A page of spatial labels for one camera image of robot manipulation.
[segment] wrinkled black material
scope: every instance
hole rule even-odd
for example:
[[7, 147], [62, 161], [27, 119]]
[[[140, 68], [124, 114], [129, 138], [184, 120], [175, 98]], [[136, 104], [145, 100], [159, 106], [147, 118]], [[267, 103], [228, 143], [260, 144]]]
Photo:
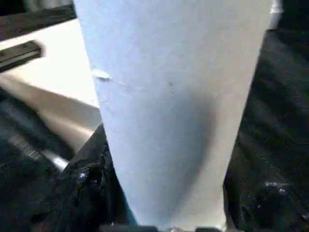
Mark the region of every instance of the wrinkled black material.
[[0, 115], [37, 149], [50, 150], [68, 160], [73, 157], [73, 150], [46, 127], [33, 109], [1, 88]]
[[50, 192], [57, 169], [0, 116], [1, 231], [30, 231], [35, 204]]
[[37, 203], [51, 191], [59, 172], [43, 150], [73, 155], [34, 110], [0, 88], [1, 231], [30, 231]]
[[309, 230], [308, 40], [266, 33], [225, 180], [239, 229]]
[[123, 198], [102, 125], [75, 160], [40, 203], [33, 231], [94, 232], [100, 224], [117, 221]]

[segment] black plastic bag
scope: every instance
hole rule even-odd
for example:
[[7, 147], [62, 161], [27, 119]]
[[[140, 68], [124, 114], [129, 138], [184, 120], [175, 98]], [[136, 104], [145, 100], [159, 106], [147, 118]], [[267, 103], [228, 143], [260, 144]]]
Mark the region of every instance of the black plastic bag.
[[225, 180], [238, 229], [309, 230], [308, 40], [266, 33]]

